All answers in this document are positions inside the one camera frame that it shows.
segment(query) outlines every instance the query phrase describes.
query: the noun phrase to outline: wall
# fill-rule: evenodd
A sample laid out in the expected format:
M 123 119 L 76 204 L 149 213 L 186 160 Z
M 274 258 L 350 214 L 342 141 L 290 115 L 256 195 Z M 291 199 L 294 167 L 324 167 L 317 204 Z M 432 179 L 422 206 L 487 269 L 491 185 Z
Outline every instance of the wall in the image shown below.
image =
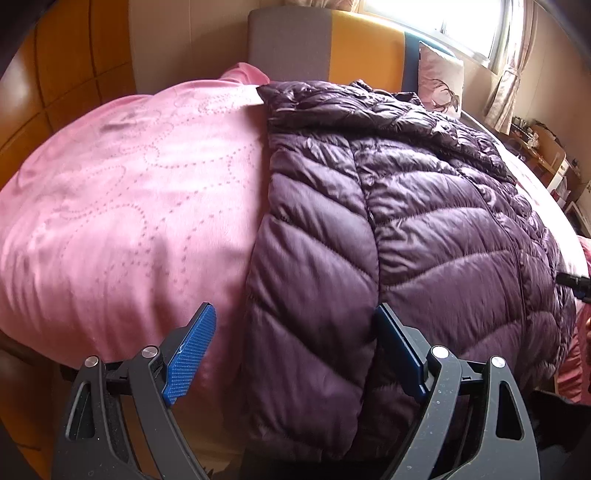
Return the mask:
M 454 48 L 452 50 L 464 62 L 462 110 L 465 110 L 482 123 L 484 121 L 484 108 L 491 92 L 496 88 L 499 76 L 462 52 Z
M 129 0 L 138 92 L 217 78 L 245 61 L 248 13 L 281 4 L 282 0 Z
M 545 123 L 580 161 L 582 179 L 591 180 L 591 74 L 554 18 L 542 8 L 530 60 L 522 74 L 515 115 Z

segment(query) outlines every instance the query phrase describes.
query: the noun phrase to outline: pink cloth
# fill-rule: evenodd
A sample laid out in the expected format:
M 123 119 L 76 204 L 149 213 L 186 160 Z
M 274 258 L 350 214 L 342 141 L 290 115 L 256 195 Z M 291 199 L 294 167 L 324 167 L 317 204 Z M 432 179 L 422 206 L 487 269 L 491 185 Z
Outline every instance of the pink cloth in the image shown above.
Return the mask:
M 266 116 L 239 64 L 101 106 L 53 135 L 0 192 L 0 329 L 79 367 L 158 345 L 201 302 L 217 331 L 197 387 L 238 367 L 241 300 L 266 205 Z
M 580 236 L 579 241 L 587 259 L 591 275 L 591 240 Z M 585 304 L 577 318 L 577 330 L 570 345 L 569 354 L 558 371 L 556 385 L 558 393 L 576 403 L 591 405 L 589 381 L 591 366 L 587 363 L 588 342 L 586 322 L 591 317 L 591 305 Z
M 500 142 L 497 148 L 503 162 L 517 179 L 517 190 L 529 201 L 544 225 L 552 232 L 564 258 L 564 271 L 579 277 L 587 276 L 587 261 L 583 248 L 566 215 L 527 165 L 509 153 Z M 576 303 L 578 314 L 583 303 L 579 300 L 576 300 Z

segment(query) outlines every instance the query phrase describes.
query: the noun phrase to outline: bed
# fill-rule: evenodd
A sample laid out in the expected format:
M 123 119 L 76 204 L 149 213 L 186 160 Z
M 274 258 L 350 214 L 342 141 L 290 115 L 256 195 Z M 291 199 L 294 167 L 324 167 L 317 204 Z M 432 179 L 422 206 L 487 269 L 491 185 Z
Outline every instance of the bed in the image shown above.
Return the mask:
M 177 414 L 206 466 L 226 465 L 241 443 L 222 428 L 221 405 L 239 368 L 243 284 L 266 202 L 265 113 L 255 86 L 267 77 L 364 78 L 416 91 L 419 41 L 452 54 L 354 14 L 262 9 L 249 17 L 248 60 L 260 71 L 242 64 L 219 80 L 92 105 L 98 108 L 37 148 L 0 191 L 0 330 L 78 367 L 92 353 L 115 361 L 158 344 L 211 301 L 218 335 Z M 465 112 L 462 120 L 486 131 Z M 556 237 L 568 272 L 588 275 L 560 208 L 498 148 Z

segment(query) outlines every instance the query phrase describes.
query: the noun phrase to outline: purple puffer jacket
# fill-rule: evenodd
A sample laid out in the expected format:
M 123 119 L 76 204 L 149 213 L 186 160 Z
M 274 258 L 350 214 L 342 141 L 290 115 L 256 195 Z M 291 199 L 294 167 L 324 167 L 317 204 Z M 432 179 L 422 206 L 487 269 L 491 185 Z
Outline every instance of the purple puffer jacket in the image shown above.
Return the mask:
M 563 260 L 485 134 L 362 82 L 258 91 L 272 157 L 247 281 L 251 448 L 393 455 L 417 405 L 376 342 L 383 301 L 458 357 L 503 356 L 524 390 L 554 374 L 575 318 Z

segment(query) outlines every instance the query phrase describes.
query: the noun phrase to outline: black clamp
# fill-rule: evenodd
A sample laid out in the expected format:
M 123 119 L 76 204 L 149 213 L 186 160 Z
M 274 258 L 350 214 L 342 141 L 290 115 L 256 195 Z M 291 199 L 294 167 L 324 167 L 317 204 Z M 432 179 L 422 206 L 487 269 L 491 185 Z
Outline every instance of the black clamp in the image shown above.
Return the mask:
M 470 395 L 468 421 L 454 468 L 439 480 L 539 480 L 534 432 L 511 370 L 493 356 L 487 363 L 457 359 L 431 347 L 382 303 L 374 317 L 378 340 L 402 389 L 422 406 L 397 458 L 382 480 L 431 478 L 459 395 Z
M 144 436 L 163 479 L 207 480 L 170 406 L 186 394 L 216 327 L 203 303 L 189 324 L 159 347 L 131 360 L 104 364 L 90 356 L 81 367 L 59 432 L 52 480 L 148 479 L 129 442 L 119 396 L 132 395 Z

